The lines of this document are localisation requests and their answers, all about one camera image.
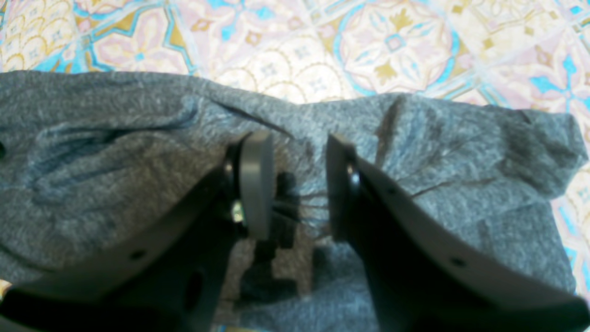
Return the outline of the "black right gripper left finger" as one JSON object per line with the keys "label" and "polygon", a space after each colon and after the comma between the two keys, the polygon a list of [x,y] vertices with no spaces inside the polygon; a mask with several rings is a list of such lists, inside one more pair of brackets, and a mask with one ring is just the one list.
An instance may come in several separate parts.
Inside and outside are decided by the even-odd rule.
{"label": "black right gripper left finger", "polygon": [[271,133],[244,135],[154,225],[59,273],[9,288],[3,332],[207,332],[242,238],[267,240]]}

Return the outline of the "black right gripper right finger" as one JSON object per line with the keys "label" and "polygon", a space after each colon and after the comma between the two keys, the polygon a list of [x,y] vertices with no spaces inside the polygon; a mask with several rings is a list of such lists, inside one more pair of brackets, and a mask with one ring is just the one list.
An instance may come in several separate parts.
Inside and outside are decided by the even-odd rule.
{"label": "black right gripper right finger", "polygon": [[363,262],[382,332],[583,332],[582,298],[481,254],[330,134],[330,228]]}

